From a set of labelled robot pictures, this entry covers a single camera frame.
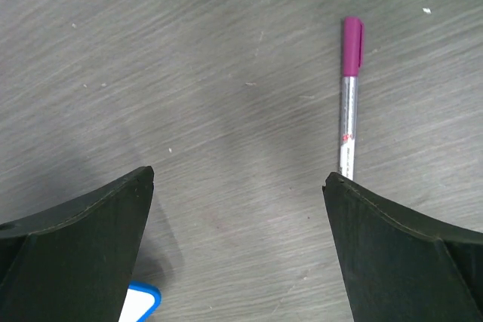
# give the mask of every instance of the dark green object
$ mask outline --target dark green object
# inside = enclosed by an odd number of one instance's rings
[[[324,197],[355,322],[483,321],[483,234],[337,173]]]
[[[0,225],[1,322],[118,322],[154,173],[141,167],[57,207]]]

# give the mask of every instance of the purple pen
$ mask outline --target purple pen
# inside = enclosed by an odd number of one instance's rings
[[[352,180],[354,178],[358,76],[364,56],[363,22],[357,17],[347,17],[344,20],[343,37],[339,172]]]

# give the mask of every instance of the pen barrel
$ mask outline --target pen barrel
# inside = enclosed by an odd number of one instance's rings
[[[340,116],[339,172],[346,178],[354,178],[355,123],[357,119],[358,78],[342,79]]]

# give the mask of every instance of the marker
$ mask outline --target marker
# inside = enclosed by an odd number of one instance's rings
[[[358,76],[364,56],[363,22],[357,17],[347,17],[344,20],[343,37],[339,173],[352,180],[354,179]]]

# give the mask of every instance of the blue and white object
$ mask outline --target blue and white object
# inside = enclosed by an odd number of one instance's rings
[[[160,304],[161,293],[158,288],[145,283],[131,282],[119,322],[143,322]]]

